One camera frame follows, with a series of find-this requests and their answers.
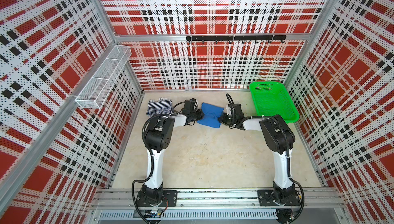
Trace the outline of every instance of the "green plastic tray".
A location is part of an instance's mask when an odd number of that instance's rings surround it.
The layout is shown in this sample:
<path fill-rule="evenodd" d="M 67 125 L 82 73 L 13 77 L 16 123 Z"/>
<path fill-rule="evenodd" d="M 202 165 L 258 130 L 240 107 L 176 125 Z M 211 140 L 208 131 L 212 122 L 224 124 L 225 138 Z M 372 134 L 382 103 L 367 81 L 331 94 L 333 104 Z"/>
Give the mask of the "green plastic tray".
<path fill-rule="evenodd" d="M 298 121 L 298 111 L 283 84 L 275 81 L 253 82 L 249 89 L 257 115 L 280 114 L 286 123 Z"/>

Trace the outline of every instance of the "black mounting plate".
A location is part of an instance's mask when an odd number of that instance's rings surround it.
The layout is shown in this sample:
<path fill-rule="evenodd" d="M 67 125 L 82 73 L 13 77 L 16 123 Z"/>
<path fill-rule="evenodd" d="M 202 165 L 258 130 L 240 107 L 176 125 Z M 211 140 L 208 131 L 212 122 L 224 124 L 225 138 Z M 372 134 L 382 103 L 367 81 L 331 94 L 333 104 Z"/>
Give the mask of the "black mounting plate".
<path fill-rule="evenodd" d="M 141 197 L 141 190 L 138 192 L 137 195 L 137 206 L 138 207 L 152 207 L 149 203 L 144 202 L 144 198 Z M 176 198 L 178 196 L 177 191 L 163 191 L 163 196 L 168 199 L 168 207 L 175 207 L 176 206 Z M 167 201 L 163 198 L 162 202 L 157 207 L 166 207 Z"/>
<path fill-rule="evenodd" d="M 257 198 L 259 199 L 260 206 L 278 206 L 272 197 L 273 190 L 257 190 Z M 285 206 L 300 206 L 298 194 L 288 198 L 288 202 Z"/>

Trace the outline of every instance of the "blue cloth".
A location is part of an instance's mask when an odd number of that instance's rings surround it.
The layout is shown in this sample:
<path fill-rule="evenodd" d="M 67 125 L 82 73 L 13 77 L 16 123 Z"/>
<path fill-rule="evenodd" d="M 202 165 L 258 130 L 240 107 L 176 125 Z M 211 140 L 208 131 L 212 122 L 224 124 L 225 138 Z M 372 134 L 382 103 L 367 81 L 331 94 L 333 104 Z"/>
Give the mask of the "blue cloth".
<path fill-rule="evenodd" d="M 212 128 L 219 128 L 220 127 L 220 122 L 218 121 L 218 118 L 221 116 L 224 108 L 214 106 L 212 104 L 208 103 L 202 103 L 201 104 L 201 109 L 203 110 L 204 113 L 204 118 L 201 120 L 198 120 L 197 123 L 206 125 Z"/>

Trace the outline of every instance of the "beige table surface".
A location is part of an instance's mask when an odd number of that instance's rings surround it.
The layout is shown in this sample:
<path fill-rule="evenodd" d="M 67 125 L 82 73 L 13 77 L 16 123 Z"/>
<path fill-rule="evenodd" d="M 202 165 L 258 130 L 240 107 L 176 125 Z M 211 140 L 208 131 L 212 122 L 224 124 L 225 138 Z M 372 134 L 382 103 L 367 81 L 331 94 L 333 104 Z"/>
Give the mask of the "beige table surface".
<path fill-rule="evenodd" d="M 229 92 L 234 103 L 242 104 L 245 116 L 256 115 L 249 92 Z M 199 103 L 225 107 L 225 92 L 147 92 L 137 115 L 112 188 L 131 188 L 134 179 L 147 173 L 147 152 L 141 130 L 148 119 L 148 100 L 170 98 L 175 105 L 195 98 Z M 183 105 L 175 109 L 180 111 Z M 320 187 L 305 147 L 293 123 L 296 137 L 292 152 L 293 179 L 303 187 Z M 221 125 L 219 129 L 195 123 L 176 127 L 166 149 L 163 165 L 164 188 L 254 188 L 272 187 L 275 174 L 272 151 L 261 131 L 241 131 Z"/>

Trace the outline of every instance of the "white wire mesh basket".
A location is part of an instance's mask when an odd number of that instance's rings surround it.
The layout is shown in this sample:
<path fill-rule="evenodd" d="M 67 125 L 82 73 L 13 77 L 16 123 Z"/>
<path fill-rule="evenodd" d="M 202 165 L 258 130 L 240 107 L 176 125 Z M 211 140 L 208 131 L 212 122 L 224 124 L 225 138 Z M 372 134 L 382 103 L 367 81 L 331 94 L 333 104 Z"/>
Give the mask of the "white wire mesh basket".
<path fill-rule="evenodd" d="M 76 99 L 82 108 L 101 108 L 131 55 L 129 46 L 116 45 Z"/>

